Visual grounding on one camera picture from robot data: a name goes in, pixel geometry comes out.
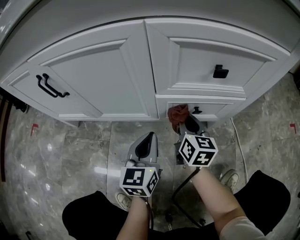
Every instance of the gray tile floor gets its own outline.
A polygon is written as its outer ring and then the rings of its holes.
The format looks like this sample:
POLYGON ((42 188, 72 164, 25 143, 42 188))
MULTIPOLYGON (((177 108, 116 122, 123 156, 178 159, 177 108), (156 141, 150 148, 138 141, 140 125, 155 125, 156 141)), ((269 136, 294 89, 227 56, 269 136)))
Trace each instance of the gray tile floor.
MULTIPOLYGON (((298 222, 297 194, 300 171, 300 94, 287 74, 269 92, 234 117, 246 157, 249 177, 256 171, 282 181, 292 200, 281 222, 268 239, 291 239, 298 222), (298 132, 290 128, 295 123, 298 132)), ((188 173, 175 165, 174 143, 177 136, 168 122, 83 122, 69 127, 31 108, 27 114, 12 110, 6 139, 5 168, 7 182, 2 183, 4 202, 21 239, 31 231, 36 239, 69 240, 72 237, 62 223, 64 207, 74 199, 96 190, 116 203, 120 167, 129 146, 138 137, 154 131, 159 142, 158 161, 163 168, 153 195, 155 227, 167 231, 165 211, 173 215, 173 227, 192 226, 172 205, 175 188, 188 173), (38 128, 30 135, 32 124, 38 128)), ((236 169, 245 185, 243 162, 230 121, 209 130, 219 147, 211 171, 236 169)), ((192 185, 179 194, 178 201, 196 219, 211 222, 192 185)))

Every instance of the white sneaker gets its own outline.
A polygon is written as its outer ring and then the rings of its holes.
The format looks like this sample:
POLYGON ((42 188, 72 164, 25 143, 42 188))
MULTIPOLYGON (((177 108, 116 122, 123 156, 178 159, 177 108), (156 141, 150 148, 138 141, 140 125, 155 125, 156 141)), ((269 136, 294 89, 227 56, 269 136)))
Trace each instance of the white sneaker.
POLYGON ((231 169, 221 177, 220 181, 225 187, 228 187, 229 190, 233 193, 235 186, 238 184, 239 175, 237 171, 231 169))
POLYGON ((125 211, 129 211, 131 205, 131 199, 123 193, 116 193, 115 197, 118 204, 122 207, 122 209, 124 209, 125 211))

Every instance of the red cloth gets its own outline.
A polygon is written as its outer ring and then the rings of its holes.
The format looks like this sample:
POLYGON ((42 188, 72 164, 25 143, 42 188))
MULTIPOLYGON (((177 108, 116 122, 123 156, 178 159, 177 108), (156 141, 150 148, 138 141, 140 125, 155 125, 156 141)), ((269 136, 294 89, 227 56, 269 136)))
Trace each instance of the red cloth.
POLYGON ((189 116, 188 105, 181 104, 171 107, 168 110, 169 121, 172 123, 172 128, 177 132, 179 123, 184 122, 189 116))

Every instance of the black handle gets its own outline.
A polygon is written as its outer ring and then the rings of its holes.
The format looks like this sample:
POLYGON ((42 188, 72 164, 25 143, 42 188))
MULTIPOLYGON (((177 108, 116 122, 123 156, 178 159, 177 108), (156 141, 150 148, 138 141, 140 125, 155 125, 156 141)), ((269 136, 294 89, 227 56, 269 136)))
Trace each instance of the black handle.
POLYGON ((64 92, 64 94, 61 94, 60 92, 58 92, 55 88, 51 87, 48 84, 48 79, 49 76, 46 73, 43 73, 43 77, 45 78, 45 86, 48 87, 51 91, 53 91, 55 94, 57 94, 58 96, 60 96, 61 98, 64 98, 65 96, 69 96, 70 94, 68 92, 64 92))
POLYGON ((43 91, 45 91, 46 93, 48 93, 51 97, 54 97, 54 98, 57 98, 58 95, 54 95, 53 93, 51 93, 50 91, 48 91, 46 88, 44 88, 42 85, 41 85, 41 80, 42 80, 42 77, 40 75, 37 75, 37 84, 38 86, 40 87, 40 89, 42 89, 43 91))
POLYGON ((223 65, 216 65, 213 78, 226 78, 228 75, 228 69, 222 69, 223 65))
POLYGON ((199 107, 194 107, 195 111, 192 112, 192 114, 200 114, 202 111, 199 110, 199 107))

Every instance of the cabinet panel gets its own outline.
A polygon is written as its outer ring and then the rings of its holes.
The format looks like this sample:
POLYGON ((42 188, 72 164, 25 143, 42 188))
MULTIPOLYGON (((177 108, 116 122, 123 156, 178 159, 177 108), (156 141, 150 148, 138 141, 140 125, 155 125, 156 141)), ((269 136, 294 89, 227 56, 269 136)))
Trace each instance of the cabinet panel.
POLYGON ((86 119, 90 117, 99 118, 102 113, 96 110, 81 96, 78 95, 72 88, 63 82, 50 68, 30 66, 25 63, 6 78, 1 85, 4 88, 10 88, 13 93, 16 91, 20 94, 31 98, 39 105, 57 114, 61 119, 86 119), (45 86, 45 78, 43 74, 47 74, 48 84, 58 92, 68 92, 65 97, 53 97, 46 93, 38 86, 37 75, 42 77, 41 85, 51 94, 56 94, 45 86))
POLYGON ((222 23, 145 21, 158 94, 247 97, 290 56, 259 35, 222 23), (217 65, 228 70, 225 78, 214 76, 217 65))
POLYGON ((168 109, 180 104, 187 104, 190 113, 195 110, 202 111, 194 116, 200 121, 218 121, 230 111, 240 105, 245 98, 195 96, 195 95, 156 95, 157 110, 160 119, 168 118, 168 109))
POLYGON ((101 119, 157 119, 143 20, 95 28, 29 59, 48 66, 103 113, 101 119))

